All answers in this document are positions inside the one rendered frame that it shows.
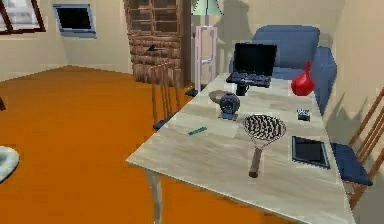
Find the black tablet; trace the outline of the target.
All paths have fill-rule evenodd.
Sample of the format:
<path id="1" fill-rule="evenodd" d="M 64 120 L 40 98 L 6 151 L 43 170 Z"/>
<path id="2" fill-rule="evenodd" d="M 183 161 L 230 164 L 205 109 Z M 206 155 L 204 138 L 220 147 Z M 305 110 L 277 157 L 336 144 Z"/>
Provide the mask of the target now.
<path id="1" fill-rule="evenodd" d="M 291 148 L 293 161 L 324 169 L 330 168 L 325 144 L 323 142 L 293 136 Z"/>

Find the green shade floor lamp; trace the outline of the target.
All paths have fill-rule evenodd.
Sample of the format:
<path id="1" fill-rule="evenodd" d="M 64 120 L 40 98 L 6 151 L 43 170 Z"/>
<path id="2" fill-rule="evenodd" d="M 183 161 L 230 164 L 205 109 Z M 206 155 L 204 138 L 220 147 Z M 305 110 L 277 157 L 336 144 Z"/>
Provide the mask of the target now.
<path id="1" fill-rule="evenodd" d="M 204 87 L 202 86 L 202 67 L 208 66 L 208 82 L 211 82 L 217 76 L 217 28 L 210 24 L 211 16 L 222 15 L 218 0 L 197 0 L 192 16 L 203 16 L 205 23 L 196 26 L 195 30 L 195 77 L 194 87 L 186 92 L 187 96 L 194 97 L 199 94 Z"/>

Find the pale wooden dining table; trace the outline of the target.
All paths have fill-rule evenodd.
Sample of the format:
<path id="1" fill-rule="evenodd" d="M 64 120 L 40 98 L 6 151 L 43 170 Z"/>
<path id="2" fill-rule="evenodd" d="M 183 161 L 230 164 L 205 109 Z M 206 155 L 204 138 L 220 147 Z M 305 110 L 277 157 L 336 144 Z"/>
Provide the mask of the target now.
<path id="1" fill-rule="evenodd" d="M 155 222 L 162 222 L 159 178 L 168 176 L 299 224 L 355 224 L 337 166 L 322 169 L 292 160 L 293 136 L 329 141 L 315 96 L 298 97 L 290 81 L 274 79 L 268 88 L 250 88 L 240 99 L 238 118 L 229 121 L 220 118 L 219 105 L 208 96 L 235 91 L 226 78 L 218 75 L 127 159 L 146 171 Z M 310 121 L 298 119 L 299 108 L 310 111 Z M 285 135 L 264 148 L 257 178 L 249 176 L 255 145 L 242 124 L 252 114 L 286 125 Z M 188 135 L 200 127 L 207 130 Z"/>

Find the blue framed wall television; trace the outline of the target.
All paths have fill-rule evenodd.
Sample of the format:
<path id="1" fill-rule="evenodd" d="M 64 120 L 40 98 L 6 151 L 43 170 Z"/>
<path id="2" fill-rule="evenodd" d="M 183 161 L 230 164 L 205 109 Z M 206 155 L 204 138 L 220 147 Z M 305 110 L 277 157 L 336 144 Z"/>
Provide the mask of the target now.
<path id="1" fill-rule="evenodd" d="M 53 9 L 62 36 L 96 38 L 89 4 L 54 4 Z"/>

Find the red vase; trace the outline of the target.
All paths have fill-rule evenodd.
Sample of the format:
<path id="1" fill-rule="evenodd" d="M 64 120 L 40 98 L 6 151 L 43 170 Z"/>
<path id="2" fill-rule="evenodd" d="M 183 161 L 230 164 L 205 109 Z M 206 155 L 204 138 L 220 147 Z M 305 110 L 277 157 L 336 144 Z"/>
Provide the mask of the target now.
<path id="1" fill-rule="evenodd" d="M 304 71 L 291 82 L 291 90 L 296 96 L 307 96 L 315 87 L 315 83 L 310 75 L 311 65 L 312 63 L 307 61 Z"/>

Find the brown framed window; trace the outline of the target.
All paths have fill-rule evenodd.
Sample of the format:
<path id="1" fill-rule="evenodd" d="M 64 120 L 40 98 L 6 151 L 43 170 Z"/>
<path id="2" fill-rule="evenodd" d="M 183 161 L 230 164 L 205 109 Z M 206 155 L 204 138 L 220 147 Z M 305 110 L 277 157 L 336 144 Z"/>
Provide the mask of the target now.
<path id="1" fill-rule="evenodd" d="M 0 35 L 45 31 L 37 0 L 0 0 Z"/>

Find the tennis racket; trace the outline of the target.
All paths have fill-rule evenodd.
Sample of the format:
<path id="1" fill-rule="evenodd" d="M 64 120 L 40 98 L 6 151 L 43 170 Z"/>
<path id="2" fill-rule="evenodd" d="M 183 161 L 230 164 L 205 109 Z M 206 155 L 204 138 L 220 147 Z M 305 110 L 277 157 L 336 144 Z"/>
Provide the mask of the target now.
<path id="1" fill-rule="evenodd" d="M 243 128 L 255 145 L 249 176 L 257 178 L 264 148 L 285 135 L 286 125 L 277 117 L 253 114 L 244 118 Z"/>

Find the wooden chair blue cushion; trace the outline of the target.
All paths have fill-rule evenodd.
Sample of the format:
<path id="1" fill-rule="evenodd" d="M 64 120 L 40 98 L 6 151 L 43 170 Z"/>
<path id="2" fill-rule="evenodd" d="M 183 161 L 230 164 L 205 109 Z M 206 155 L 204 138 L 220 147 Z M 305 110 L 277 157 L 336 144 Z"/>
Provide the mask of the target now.
<path id="1" fill-rule="evenodd" d="M 158 131 L 181 109 L 179 89 L 178 83 L 176 81 L 174 65 L 171 62 L 166 62 L 160 65 L 152 66 L 151 81 L 153 129 Z M 163 117 L 160 119 L 157 118 L 156 84 L 159 84 L 161 93 L 161 107 Z M 171 85 L 174 87 L 176 110 L 172 109 L 170 94 Z"/>
<path id="2" fill-rule="evenodd" d="M 349 197 L 350 209 L 353 210 L 360 201 L 366 189 L 373 185 L 373 179 L 378 173 L 381 165 L 384 163 L 384 147 L 373 163 L 369 171 L 366 171 L 364 165 L 373 149 L 384 134 L 384 105 L 379 104 L 384 99 L 384 87 L 376 97 L 374 103 L 369 109 L 367 115 L 361 122 L 359 128 L 347 145 L 332 143 L 332 151 L 336 160 L 338 172 L 344 184 L 350 186 L 351 190 L 346 194 Z M 367 133 L 363 142 L 357 151 L 353 150 L 357 139 L 366 128 L 374 112 L 380 107 L 380 113 L 376 117 L 371 129 Z"/>

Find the pale grey round cushion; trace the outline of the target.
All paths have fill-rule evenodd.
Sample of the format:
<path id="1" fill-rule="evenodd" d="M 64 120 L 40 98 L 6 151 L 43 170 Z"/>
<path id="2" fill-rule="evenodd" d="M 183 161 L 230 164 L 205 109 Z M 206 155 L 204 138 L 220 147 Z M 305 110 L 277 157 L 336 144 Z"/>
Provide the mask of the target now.
<path id="1" fill-rule="evenodd" d="M 16 150 L 0 146 L 0 184 L 16 170 L 19 160 L 20 156 Z"/>

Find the grey shallow bowl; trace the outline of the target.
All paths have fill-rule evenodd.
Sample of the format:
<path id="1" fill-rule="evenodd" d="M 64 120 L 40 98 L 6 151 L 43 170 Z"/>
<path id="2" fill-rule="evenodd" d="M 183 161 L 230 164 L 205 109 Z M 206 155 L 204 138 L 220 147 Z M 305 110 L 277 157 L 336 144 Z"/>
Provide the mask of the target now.
<path id="1" fill-rule="evenodd" d="M 209 98 L 216 104 L 219 104 L 220 103 L 220 100 L 221 98 L 227 94 L 227 91 L 224 91 L 224 90 L 214 90 L 214 91 L 211 91 L 208 96 Z"/>

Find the brown wooden bookcase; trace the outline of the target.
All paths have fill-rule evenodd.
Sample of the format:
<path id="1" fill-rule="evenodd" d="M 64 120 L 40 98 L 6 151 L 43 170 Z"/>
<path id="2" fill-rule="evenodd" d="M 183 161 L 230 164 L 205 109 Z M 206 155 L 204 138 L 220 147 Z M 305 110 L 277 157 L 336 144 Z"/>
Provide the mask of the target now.
<path id="1" fill-rule="evenodd" d="M 191 82 L 191 0 L 124 0 L 134 79 L 153 83 L 151 67 L 171 63 L 178 86 Z"/>

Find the black laptop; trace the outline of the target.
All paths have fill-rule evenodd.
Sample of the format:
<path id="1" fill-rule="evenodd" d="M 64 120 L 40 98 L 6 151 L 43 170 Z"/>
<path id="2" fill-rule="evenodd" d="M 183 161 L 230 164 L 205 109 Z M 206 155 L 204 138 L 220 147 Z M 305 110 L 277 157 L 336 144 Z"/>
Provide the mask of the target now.
<path id="1" fill-rule="evenodd" d="M 226 81 L 239 85 L 268 88 L 271 82 L 276 53 L 276 45 L 236 43 L 233 71 Z"/>

